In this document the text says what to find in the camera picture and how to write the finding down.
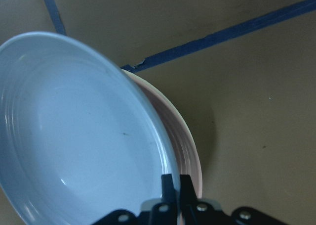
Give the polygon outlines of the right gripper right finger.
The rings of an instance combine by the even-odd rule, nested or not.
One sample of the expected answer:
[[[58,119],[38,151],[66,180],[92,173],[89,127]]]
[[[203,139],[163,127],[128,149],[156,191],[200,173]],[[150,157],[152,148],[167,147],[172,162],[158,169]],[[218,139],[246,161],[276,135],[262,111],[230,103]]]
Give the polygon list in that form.
[[[231,215],[216,210],[196,195],[190,175],[180,175],[180,208],[186,225],[283,225],[284,222],[251,207],[239,207]]]

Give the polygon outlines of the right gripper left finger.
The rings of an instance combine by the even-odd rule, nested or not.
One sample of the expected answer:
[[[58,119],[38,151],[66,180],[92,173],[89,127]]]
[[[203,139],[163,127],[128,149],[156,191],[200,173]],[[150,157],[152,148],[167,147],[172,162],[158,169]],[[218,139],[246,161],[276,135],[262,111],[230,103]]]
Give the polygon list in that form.
[[[134,215],[131,211],[118,209],[110,212],[96,225],[176,225],[177,224],[177,198],[173,180],[170,174],[161,176],[161,201],[152,206],[150,210]]]

